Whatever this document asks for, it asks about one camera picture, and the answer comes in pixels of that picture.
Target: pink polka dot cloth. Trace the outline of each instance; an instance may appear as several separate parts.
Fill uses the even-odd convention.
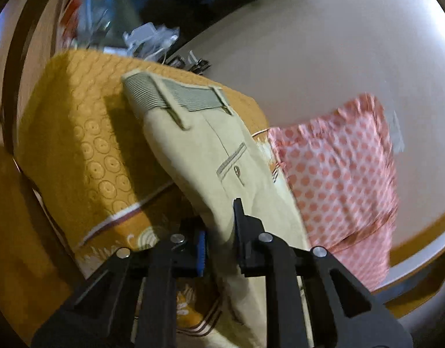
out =
[[[363,94],[330,115],[268,139],[312,246],[324,246],[370,290],[389,270],[398,209],[389,129],[376,97]]]

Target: metal screw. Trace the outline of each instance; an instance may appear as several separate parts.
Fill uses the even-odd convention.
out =
[[[316,246],[312,249],[312,253],[316,255],[318,258],[323,258],[327,255],[327,250],[322,246]]]
[[[177,233],[177,234],[173,234],[171,236],[172,243],[178,244],[178,243],[183,243],[184,241],[185,241],[185,237],[182,234]]]
[[[268,243],[268,242],[272,242],[272,241],[273,241],[273,236],[272,236],[271,234],[269,234],[269,233],[261,233],[261,234],[258,236],[258,239],[259,239],[261,242]]]
[[[116,256],[120,259],[125,259],[129,255],[131,255],[131,250],[129,250],[127,247],[122,247],[116,252]]]

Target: belt loop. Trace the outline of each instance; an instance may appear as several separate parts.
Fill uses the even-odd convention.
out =
[[[210,85],[209,86],[216,94],[216,96],[218,97],[219,101],[221,102],[221,104],[226,108],[226,111],[229,115],[233,115],[229,104],[226,101],[226,98],[224,97],[224,95],[221,93],[221,88],[219,86],[214,86],[214,85]]]
[[[185,111],[185,108],[180,106],[174,96],[169,92],[168,88],[166,87],[165,83],[155,74],[148,73],[151,80],[154,82],[155,86],[157,87],[157,90],[160,92],[163,99],[166,101],[170,108],[170,115],[174,119],[174,121],[185,131],[188,131],[192,128],[191,122],[187,119],[187,111]]]

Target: beige trousers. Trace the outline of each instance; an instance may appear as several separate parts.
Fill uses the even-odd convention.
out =
[[[210,258],[237,319],[250,329],[255,345],[265,345],[265,279],[240,274],[233,250],[233,201],[240,197],[245,213],[261,219],[266,231],[291,246],[307,248],[293,199],[277,193],[267,161],[223,95],[218,96],[220,107],[189,111],[178,103],[163,78],[152,75],[167,108],[147,110],[138,101],[145,91],[127,82],[135,73],[125,74],[123,83],[144,135],[159,163],[205,222]]]

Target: yellow towel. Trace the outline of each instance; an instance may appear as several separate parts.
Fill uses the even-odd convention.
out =
[[[222,86],[156,63],[68,51],[47,64],[19,125],[18,164],[39,189],[85,276],[118,247],[152,246],[193,215],[123,96],[120,77],[137,68],[189,84]],[[251,133],[268,127],[252,98],[222,89]],[[204,295],[198,302],[195,292]],[[205,323],[216,323],[219,302],[212,279],[182,282],[178,300],[178,327],[189,335],[208,333]]]

